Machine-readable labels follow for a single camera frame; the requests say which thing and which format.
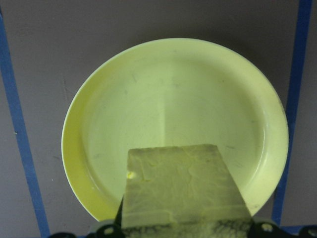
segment yellow plate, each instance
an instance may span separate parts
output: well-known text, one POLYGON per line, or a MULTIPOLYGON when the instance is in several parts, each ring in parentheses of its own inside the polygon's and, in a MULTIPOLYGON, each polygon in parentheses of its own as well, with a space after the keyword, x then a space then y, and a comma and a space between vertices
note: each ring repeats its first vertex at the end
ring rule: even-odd
POLYGON ((204 143, 218 146, 255 214, 286 161, 279 97, 239 54, 174 38, 127 49, 86 80, 65 119, 62 155, 78 200, 104 220, 114 218, 123 196, 129 149, 204 143))

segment blue tape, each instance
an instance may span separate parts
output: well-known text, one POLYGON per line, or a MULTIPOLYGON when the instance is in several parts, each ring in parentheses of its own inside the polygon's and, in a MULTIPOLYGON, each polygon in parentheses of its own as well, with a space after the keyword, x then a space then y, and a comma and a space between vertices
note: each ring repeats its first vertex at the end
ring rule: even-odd
POLYGON ((312 8, 312 0, 300 0, 298 7, 298 18, 295 33, 295 42, 293 50, 293 60, 291 67, 291 76, 288 89, 288 98, 286 106, 286 117, 289 130, 289 149, 285 165, 285 169, 281 180, 275 191, 275 198, 273 204, 272 220, 278 225, 281 223, 281 216, 284 204, 287 175, 289 170, 289 162, 292 152, 295 122, 297 107, 299 101, 299 94, 301 88, 302 74, 305 61, 306 42, 309 30, 309 20, 312 8))
POLYGON ((289 227, 281 227, 282 230, 286 231, 289 234, 298 234, 299 231, 306 226, 289 226, 289 227))
POLYGON ((5 88, 6 98, 8 101, 13 127, 16 132, 16 140, 23 164, 23 169, 32 203, 38 222, 41 237, 46 238, 50 235, 49 225, 47 222, 41 192, 35 173, 31 149, 28 136, 24 124, 22 108, 16 88, 8 42, 6 39, 5 28, 2 14, 0 12, 0 69, 2 73, 3 84, 5 88))

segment block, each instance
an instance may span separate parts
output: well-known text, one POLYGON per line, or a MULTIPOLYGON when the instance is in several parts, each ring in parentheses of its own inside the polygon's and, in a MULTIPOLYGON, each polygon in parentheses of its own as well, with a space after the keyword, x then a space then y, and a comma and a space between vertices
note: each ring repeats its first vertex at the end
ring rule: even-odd
POLYGON ((251 217, 214 145, 131 149, 127 170, 123 229, 251 217))

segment bolt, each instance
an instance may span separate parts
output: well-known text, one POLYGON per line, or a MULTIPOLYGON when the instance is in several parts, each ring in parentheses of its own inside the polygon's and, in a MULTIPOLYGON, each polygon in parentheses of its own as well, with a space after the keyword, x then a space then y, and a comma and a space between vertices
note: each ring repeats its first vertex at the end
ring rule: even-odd
POLYGON ((112 234, 113 232, 114 232, 113 227, 108 227, 108 228, 106 228, 106 229, 104 230, 104 234, 105 234, 105 235, 110 235, 110 234, 112 234))
POLYGON ((263 223, 261 225, 261 228, 265 232, 270 232, 270 233, 273 232, 273 226, 271 224, 269 224, 269 223, 263 223))
POLYGON ((308 234, 310 234, 312 237, 317 237, 317 230, 316 229, 309 229, 308 234))

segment stain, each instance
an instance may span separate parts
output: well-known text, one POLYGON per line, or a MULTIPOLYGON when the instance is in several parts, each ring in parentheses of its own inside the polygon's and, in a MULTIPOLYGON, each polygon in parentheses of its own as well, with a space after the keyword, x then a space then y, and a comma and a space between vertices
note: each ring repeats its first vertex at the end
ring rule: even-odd
POLYGON ((93 158, 94 158, 95 160, 98 160, 98 159, 102 159, 103 156, 104 156, 103 154, 97 153, 97 154, 95 154, 95 155, 93 156, 93 158))
POLYGON ((179 88, 180 83, 173 83, 174 88, 179 88))
POLYGON ((226 145, 226 147, 229 148, 229 149, 235 149, 236 148, 236 147, 231 146, 231 145, 226 145))
POLYGON ((249 209, 257 209, 258 207, 260 207, 260 205, 256 204, 256 205, 250 206, 249 209))

